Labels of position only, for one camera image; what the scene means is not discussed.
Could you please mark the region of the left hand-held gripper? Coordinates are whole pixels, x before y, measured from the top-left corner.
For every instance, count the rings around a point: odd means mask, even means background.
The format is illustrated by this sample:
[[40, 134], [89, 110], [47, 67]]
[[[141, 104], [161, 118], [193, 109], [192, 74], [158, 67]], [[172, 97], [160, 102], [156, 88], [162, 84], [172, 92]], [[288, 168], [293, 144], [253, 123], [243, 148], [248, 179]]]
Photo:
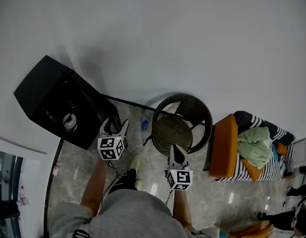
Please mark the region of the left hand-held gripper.
[[98, 152], [104, 161], [119, 160], [124, 151], [124, 138], [127, 133], [129, 121], [126, 119], [119, 132], [111, 135], [111, 118], [108, 117], [100, 127], [98, 138]]

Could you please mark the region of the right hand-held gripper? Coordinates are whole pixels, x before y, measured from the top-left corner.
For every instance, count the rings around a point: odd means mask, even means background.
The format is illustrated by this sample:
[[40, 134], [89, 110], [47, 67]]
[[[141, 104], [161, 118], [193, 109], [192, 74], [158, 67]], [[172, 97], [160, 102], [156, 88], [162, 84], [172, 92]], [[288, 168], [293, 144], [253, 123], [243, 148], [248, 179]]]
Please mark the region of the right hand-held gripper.
[[193, 170], [189, 166], [188, 154], [181, 146], [170, 146], [168, 165], [164, 172], [170, 189], [187, 190], [193, 183]]

